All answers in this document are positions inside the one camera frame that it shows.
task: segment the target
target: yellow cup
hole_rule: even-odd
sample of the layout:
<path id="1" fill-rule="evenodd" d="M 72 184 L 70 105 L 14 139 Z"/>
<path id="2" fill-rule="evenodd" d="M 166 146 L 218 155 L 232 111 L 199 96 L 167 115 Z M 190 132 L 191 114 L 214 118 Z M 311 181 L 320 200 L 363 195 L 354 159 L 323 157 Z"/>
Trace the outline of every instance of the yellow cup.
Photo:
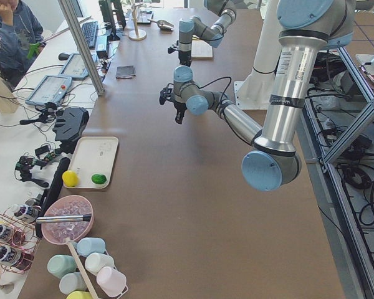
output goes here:
<path id="1" fill-rule="evenodd" d="M 67 299 L 92 299 L 89 292 L 74 291 L 68 295 Z"/>

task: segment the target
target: computer mouse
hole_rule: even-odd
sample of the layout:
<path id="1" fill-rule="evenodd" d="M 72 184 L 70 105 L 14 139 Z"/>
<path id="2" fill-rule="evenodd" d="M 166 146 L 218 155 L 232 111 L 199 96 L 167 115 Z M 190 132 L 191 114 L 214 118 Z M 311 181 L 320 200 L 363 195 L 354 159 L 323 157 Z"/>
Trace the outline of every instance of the computer mouse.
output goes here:
<path id="1" fill-rule="evenodd" d="M 58 55 L 59 60 L 68 60 L 70 53 L 62 52 Z"/>

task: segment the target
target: person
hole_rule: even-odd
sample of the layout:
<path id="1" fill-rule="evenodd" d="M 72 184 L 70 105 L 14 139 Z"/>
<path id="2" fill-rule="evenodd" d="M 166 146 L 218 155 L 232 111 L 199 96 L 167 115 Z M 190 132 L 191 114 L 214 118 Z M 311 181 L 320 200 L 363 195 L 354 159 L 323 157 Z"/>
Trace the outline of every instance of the person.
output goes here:
<path id="1" fill-rule="evenodd" d="M 43 27 L 22 0 L 0 0 L 0 71 L 13 87 L 33 61 L 27 58 L 30 44 L 43 41 Z M 44 44 L 38 48 L 42 51 Z"/>

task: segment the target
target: pink cup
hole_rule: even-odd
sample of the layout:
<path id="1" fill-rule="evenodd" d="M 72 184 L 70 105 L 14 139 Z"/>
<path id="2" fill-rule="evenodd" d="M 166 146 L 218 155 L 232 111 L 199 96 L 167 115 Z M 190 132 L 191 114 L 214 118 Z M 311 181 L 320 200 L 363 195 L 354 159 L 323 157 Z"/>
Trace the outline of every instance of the pink cup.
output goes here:
<path id="1" fill-rule="evenodd" d="M 104 267 L 97 274 L 97 283 L 109 296 L 119 296 L 126 287 L 126 276 L 112 267 Z"/>

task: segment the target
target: hand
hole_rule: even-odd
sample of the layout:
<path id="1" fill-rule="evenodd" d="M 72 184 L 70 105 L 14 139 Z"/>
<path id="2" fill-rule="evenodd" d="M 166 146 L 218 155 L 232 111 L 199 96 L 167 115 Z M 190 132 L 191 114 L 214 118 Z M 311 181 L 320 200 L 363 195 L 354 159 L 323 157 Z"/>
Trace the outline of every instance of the hand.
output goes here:
<path id="1" fill-rule="evenodd" d="M 14 15 L 12 14 L 12 9 L 10 4 L 4 5 L 0 3 L 0 16 L 2 19 L 2 22 L 5 23 L 8 26 L 13 26 L 13 19 Z"/>

